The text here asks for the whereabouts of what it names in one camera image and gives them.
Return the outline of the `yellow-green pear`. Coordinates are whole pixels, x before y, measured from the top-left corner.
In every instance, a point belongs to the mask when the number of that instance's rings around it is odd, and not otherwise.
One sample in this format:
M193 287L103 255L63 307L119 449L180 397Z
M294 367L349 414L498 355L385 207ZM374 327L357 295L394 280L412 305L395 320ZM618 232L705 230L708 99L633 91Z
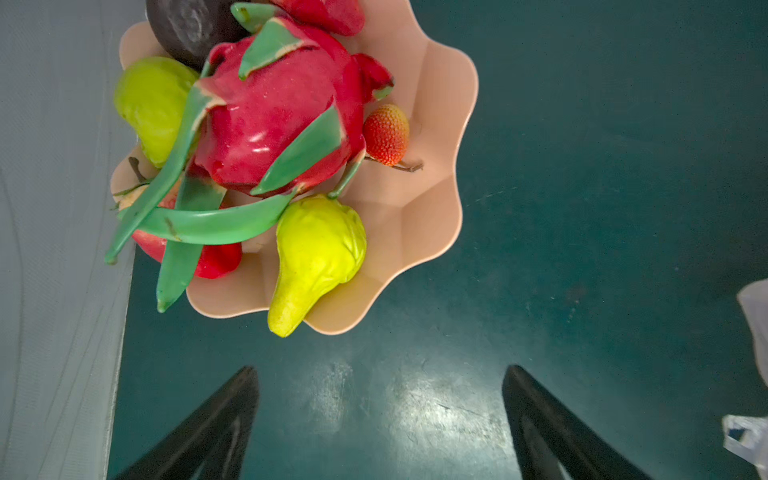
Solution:
M358 273L367 235L356 210L318 194L285 210L276 244L279 271L267 321L272 333L286 338L324 295Z

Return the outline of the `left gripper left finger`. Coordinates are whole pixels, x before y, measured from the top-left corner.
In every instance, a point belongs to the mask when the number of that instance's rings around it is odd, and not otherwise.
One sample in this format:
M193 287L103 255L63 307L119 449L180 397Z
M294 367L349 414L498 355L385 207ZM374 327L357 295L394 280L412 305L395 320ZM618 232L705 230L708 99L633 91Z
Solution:
M238 479L260 399L256 370L241 368L119 479Z

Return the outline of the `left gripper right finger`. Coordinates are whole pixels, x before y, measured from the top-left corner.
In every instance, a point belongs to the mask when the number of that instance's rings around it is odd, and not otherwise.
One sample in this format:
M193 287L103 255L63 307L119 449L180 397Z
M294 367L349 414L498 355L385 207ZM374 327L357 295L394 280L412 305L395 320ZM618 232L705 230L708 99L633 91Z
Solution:
M507 368L502 397L524 479L646 479L518 365Z

